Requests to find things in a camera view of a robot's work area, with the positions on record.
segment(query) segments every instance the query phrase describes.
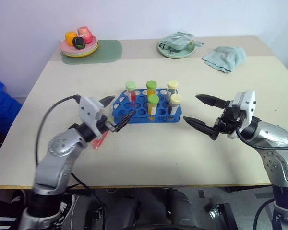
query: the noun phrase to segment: light blue towel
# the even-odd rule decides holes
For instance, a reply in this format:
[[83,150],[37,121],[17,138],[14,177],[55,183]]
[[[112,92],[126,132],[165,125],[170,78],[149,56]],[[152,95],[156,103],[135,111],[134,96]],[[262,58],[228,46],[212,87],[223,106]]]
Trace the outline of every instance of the light blue towel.
[[241,47],[219,46],[202,59],[216,70],[231,73],[237,65],[245,61],[246,53]]

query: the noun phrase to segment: table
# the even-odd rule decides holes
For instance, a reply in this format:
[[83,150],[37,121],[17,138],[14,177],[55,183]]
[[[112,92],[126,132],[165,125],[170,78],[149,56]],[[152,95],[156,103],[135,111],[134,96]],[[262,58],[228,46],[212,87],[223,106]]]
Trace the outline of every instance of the table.
[[[269,48],[252,36],[199,40],[205,47],[184,59],[161,56],[157,40],[122,41],[122,58],[112,63],[66,65],[56,51],[1,147],[0,188],[32,188],[37,128],[51,105],[75,93],[96,98],[118,96],[128,80],[145,88],[146,81],[154,79],[158,87],[165,88],[168,80],[177,79],[183,96],[182,115],[210,126],[222,110],[201,103],[196,94],[231,100],[237,92],[255,90],[254,115],[288,129],[288,71]],[[219,45],[243,47],[247,60],[231,74],[212,69],[200,57]],[[142,49],[134,53],[134,47]],[[40,159],[54,135],[81,122],[77,109],[75,102],[68,101],[50,114],[41,135]],[[92,187],[270,184],[254,149],[226,135],[212,141],[183,119],[178,123],[129,124],[119,133],[109,134],[99,150],[87,148],[76,161],[74,173]]]

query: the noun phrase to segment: blue test tube rack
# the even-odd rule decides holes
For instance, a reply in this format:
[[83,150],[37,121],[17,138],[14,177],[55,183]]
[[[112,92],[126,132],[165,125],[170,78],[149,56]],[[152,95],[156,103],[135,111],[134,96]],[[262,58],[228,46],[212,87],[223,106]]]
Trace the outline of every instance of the blue test tube rack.
[[167,89],[156,89],[156,95],[159,97],[156,115],[148,115],[147,111],[147,89],[136,90],[135,106],[128,100],[128,92],[124,90],[120,96],[113,103],[114,122],[119,123],[121,119],[127,115],[131,110],[135,110],[135,114],[130,119],[129,123],[164,123],[164,122],[178,122],[180,120],[181,105],[179,105],[175,115],[168,113],[169,101],[166,100]]

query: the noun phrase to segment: green cap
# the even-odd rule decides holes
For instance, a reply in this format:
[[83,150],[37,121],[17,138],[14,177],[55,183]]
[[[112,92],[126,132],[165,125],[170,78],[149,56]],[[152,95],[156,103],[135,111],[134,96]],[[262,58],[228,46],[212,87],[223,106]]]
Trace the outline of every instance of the green cap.
[[151,103],[151,104],[158,104],[159,102],[159,97],[155,94],[152,94],[148,97],[148,103]]
[[154,81],[154,80],[149,80],[149,81],[146,83],[146,87],[147,87],[149,90],[154,90],[155,88],[157,88],[157,82]]
[[136,88],[136,84],[134,81],[130,80],[128,82],[126,82],[126,89],[127,90],[135,90]]

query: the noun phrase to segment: yellow cap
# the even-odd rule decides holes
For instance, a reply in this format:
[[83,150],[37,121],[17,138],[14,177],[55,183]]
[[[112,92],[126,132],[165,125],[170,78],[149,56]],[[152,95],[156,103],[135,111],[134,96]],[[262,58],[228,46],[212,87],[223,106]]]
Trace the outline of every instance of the yellow cap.
[[170,101],[172,104],[180,104],[182,101],[182,96],[178,93],[172,94]]
[[169,80],[168,81],[168,88],[171,90],[174,90],[178,87],[178,81],[177,80]]

